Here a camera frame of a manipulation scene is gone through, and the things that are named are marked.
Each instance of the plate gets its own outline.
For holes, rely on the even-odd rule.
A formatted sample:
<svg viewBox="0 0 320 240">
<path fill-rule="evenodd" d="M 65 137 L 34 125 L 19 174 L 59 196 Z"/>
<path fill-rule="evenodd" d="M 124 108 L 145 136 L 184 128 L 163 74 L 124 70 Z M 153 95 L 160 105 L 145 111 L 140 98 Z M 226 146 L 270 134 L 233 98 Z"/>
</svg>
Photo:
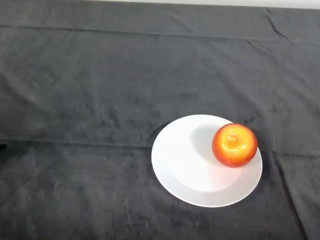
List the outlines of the plate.
<svg viewBox="0 0 320 240">
<path fill-rule="evenodd" d="M 245 166 L 230 168 L 212 152 L 217 130 L 229 120 L 191 115 L 167 125 L 156 137 L 151 153 L 159 182 L 172 195 L 201 207 L 223 207 L 239 202 L 258 185 L 262 157 L 258 149 Z"/>
</svg>

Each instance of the red apple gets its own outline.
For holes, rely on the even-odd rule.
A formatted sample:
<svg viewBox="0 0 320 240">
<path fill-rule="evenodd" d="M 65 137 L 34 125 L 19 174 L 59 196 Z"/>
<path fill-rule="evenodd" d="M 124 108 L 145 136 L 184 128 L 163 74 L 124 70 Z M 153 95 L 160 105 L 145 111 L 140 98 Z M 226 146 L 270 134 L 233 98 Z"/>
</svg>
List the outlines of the red apple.
<svg viewBox="0 0 320 240">
<path fill-rule="evenodd" d="M 256 155 L 257 149 L 255 134 L 239 123 L 224 125 L 216 132 L 212 141 L 215 158 L 230 168 L 248 164 Z"/>
</svg>

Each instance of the table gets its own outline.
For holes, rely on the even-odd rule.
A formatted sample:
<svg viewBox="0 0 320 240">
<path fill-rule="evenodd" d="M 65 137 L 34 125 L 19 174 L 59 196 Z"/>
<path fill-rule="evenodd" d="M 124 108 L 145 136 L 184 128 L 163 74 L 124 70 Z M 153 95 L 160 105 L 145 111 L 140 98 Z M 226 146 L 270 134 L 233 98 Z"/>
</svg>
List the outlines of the table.
<svg viewBox="0 0 320 240">
<path fill-rule="evenodd" d="M 319 238 L 317 10 L 0 6 L 0 239 Z M 157 181 L 155 137 L 193 114 L 256 133 L 244 200 L 193 206 Z"/>
</svg>

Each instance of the white wall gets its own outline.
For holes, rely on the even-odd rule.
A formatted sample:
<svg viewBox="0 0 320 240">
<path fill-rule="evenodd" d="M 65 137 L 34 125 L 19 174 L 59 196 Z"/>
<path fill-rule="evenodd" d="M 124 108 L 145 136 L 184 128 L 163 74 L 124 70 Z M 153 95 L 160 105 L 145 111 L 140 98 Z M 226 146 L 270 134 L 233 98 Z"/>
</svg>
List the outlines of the white wall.
<svg viewBox="0 0 320 240">
<path fill-rule="evenodd" d="M 320 0 L 113 0 L 113 1 L 320 9 Z"/>
</svg>

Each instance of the black tablecloth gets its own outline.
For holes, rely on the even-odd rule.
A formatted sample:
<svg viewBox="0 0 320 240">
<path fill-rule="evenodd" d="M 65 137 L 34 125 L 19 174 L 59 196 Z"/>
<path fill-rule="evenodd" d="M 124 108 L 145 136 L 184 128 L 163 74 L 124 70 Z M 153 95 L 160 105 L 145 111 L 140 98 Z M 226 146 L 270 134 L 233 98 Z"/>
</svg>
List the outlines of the black tablecloth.
<svg viewBox="0 0 320 240">
<path fill-rule="evenodd" d="M 320 12 L 0 3 L 1 240 L 318 240 Z M 151 149 L 194 114 L 258 137 L 262 178 L 203 208 Z"/>
</svg>

